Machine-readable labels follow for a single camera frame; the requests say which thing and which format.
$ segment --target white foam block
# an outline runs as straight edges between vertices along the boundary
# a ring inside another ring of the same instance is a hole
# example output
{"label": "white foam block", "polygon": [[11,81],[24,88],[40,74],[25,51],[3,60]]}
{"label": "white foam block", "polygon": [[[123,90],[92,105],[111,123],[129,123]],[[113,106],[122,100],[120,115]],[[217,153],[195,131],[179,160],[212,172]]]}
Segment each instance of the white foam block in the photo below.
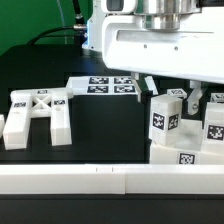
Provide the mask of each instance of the white foam block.
{"label": "white foam block", "polygon": [[210,102],[223,103],[224,102],[224,93],[211,93]]}
{"label": "white foam block", "polygon": [[196,136],[179,136],[173,147],[166,147],[155,142],[150,147],[150,164],[200,164],[200,148]]}
{"label": "white foam block", "polygon": [[2,137],[4,127],[5,127],[5,119],[4,119],[4,116],[1,114],[0,115],[0,138]]}
{"label": "white foam block", "polygon": [[187,93],[183,89],[167,89],[167,95],[179,97],[182,99],[187,98]]}
{"label": "white foam block", "polygon": [[5,148],[22,149],[27,146],[32,97],[24,94],[14,98],[3,131]]}
{"label": "white foam block", "polygon": [[161,95],[151,99],[149,138],[161,145],[172,145],[179,135],[182,99]]}
{"label": "white foam block", "polygon": [[66,92],[52,94],[51,108],[52,145],[72,144],[68,97]]}
{"label": "white foam block", "polygon": [[224,155],[224,104],[207,104],[201,150]]}

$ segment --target cable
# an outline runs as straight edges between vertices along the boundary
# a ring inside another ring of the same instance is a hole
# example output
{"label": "cable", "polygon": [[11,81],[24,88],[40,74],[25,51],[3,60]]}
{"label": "cable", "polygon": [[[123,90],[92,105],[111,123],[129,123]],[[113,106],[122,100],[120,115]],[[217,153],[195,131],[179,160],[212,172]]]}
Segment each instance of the cable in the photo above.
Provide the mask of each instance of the cable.
{"label": "cable", "polygon": [[80,5],[78,0],[72,0],[74,11],[75,11],[75,21],[76,24],[84,24],[84,17],[81,13]]}
{"label": "cable", "polygon": [[40,39],[42,39],[42,38],[52,38],[52,37],[53,37],[53,38],[55,38],[55,37],[66,37],[66,38],[67,38],[67,37],[74,37],[74,36],[80,36],[80,34],[73,34],[73,35],[72,35],[72,34],[71,34],[71,35],[68,35],[68,34],[66,34],[66,35],[47,35],[47,36],[42,36],[42,37],[40,37],[38,40],[40,40]]}
{"label": "cable", "polygon": [[58,9],[59,9],[59,12],[60,12],[60,15],[61,15],[61,21],[62,21],[62,26],[65,26],[65,17],[64,17],[64,13],[63,13],[63,10],[62,10],[62,7],[61,7],[61,2],[60,0],[57,0],[57,4],[58,4]]}
{"label": "cable", "polygon": [[46,36],[47,34],[55,33],[55,32],[62,31],[62,30],[73,30],[74,31],[74,28],[72,26],[63,26],[63,27],[58,27],[58,28],[44,31],[43,33],[39,34],[37,37],[31,39],[27,44],[34,45],[36,41],[38,41],[40,38]]}

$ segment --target metal cylinder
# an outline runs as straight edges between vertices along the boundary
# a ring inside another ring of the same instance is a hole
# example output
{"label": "metal cylinder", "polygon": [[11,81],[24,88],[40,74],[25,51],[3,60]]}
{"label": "metal cylinder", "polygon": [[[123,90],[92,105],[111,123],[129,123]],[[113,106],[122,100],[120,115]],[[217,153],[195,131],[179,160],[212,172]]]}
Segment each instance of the metal cylinder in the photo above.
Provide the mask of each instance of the metal cylinder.
{"label": "metal cylinder", "polygon": [[192,0],[143,0],[143,14],[171,15],[191,13]]}
{"label": "metal cylinder", "polygon": [[178,14],[151,17],[150,29],[176,30],[179,28],[180,28],[180,16]]}

